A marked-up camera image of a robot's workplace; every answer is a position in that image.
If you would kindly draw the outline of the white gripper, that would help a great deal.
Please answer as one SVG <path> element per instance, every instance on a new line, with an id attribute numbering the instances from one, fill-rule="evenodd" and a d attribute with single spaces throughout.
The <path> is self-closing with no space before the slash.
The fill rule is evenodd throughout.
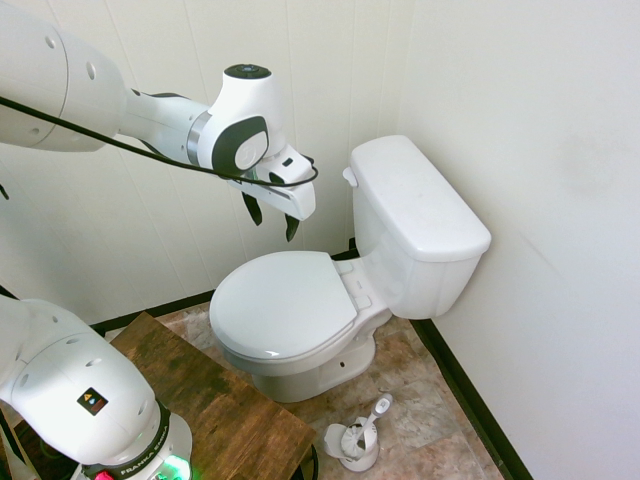
<path id="1" fill-rule="evenodd" d="M 300 221 L 306 220 L 315 211 L 315 191 L 312 184 L 282 187 L 263 186 L 234 180 L 229 180 L 228 183 L 243 192 L 244 204 L 256 226 L 262 224 L 262 211 L 257 200 L 285 213 L 285 238 L 288 242 L 294 239 Z"/>

